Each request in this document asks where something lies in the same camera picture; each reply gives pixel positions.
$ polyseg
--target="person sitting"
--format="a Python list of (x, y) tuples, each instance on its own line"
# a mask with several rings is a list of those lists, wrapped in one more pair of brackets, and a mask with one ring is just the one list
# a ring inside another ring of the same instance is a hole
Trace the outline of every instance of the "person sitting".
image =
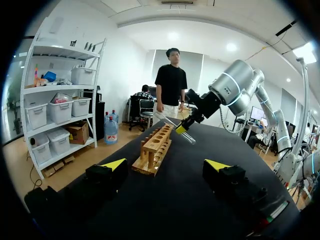
[(149, 86), (148, 85), (143, 85), (142, 91), (135, 93), (134, 96), (144, 97), (145, 99), (149, 99), (149, 100), (153, 99), (153, 97), (149, 93)]
[(254, 149), (256, 144), (264, 144), (268, 145), (272, 136), (272, 127), (266, 128), (263, 121), (260, 121), (263, 127), (263, 133), (256, 134), (255, 136), (251, 136), (248, 140), (248, 145)]

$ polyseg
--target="wooden test tube rack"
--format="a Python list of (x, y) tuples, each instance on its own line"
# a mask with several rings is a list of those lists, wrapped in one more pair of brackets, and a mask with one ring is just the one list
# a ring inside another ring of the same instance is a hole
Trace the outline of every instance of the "wooden test tube rack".
[(132, 164), (132, 170), (156, 176), (171, 145), (169, 137), (173, 128), (173, 125), (166, 124), (162, 128), (157, 128), (149, 137), (141, 141), (140, 157)]

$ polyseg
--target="plastic storage box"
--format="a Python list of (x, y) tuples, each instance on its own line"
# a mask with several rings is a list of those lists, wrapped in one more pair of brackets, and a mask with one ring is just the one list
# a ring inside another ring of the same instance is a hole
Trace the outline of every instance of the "plastic storage box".
[(36, 162), (38, 165), (51, 159), (51, 152), (49, 148), (49, 139), (46, 134), (39, 133), (33, 136), (36, 146), (32, 148)]
[(81, 97), (73, 99), (71, 114), (74, 117), (84, 116), (89, 114), (89, 104), (91, 98)]
[(47, 73), (44, 75), (44, 79), (47, 79), (49, 82), (53, 82), (56, 80), (56, 74), (52, 71), (47, 71)]
[(56, 124), (60, 124), (70, 120), (73, 102), (74, 101), (67, 101), (62, 103), (49, 102), (48, 107), (51, 120)]
[(33, 130), (47, 124), (47, 105), (48, 103), (31, 103), (25, 108), (29, 124)]
[(50, 140), (50, 146), (56, 154), (63, 154), (70, 149), (69, 135), (70, 133), (62, 127), (57, 127), (47, 132)]
[(86, 67), (76, 67), (71, 70), (71, 82), (75, 85), (93, 85), (96, 70)]

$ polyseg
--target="white shorts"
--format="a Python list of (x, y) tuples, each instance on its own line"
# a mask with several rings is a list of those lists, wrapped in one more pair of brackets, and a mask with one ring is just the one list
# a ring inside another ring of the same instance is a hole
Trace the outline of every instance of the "white shorts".
[[(162, 115), (166, 116), (167, 118), (174, 118), (176, 119), (178, 117), (178, 111), (179, 111), (179, 106), (170, 106), (170, 105), (165, 105), (163, 104), (163, 112)], [(157, 106), (156, 104), (154, 105), (154, 110), (157, 111)], [(153, 125), (159, 122), (159, 119), (157, 117), (153, 118)]]

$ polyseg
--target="computer monitor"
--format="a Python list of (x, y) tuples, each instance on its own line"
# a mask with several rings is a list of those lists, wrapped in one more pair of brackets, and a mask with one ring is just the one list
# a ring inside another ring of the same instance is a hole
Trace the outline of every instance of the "computer monitor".
[(264, 115), (265, 115), (265, 112), (262, 109), (252, 106), (250, 118), (260, 121), (261, 118), (264, 117)]
[(261, 122), (263, 122), (263, 124), (264, 124), (264, 126), (265, 127), (268, 127), (268, 121), (267, 121), (267, 119), (266, 118), (261, 118)]
[(289, 125), (292, 126), (292, 128), (293, 128), (293, 133), (294, 133), (294, 132), (295, 132), (295, 129), (296, 129), (296, 126), (293, 125), (292, 123), (290, 123)]
[(150, 93), (150, 95), (151, 95), (152, 97), (154, 97), (154, 98), (157, 97), (156, 89), (157, 89), (157, 88), (154, 87), (154, 86), (150, 86), (150, 87), (149, 87), (149, 93)]

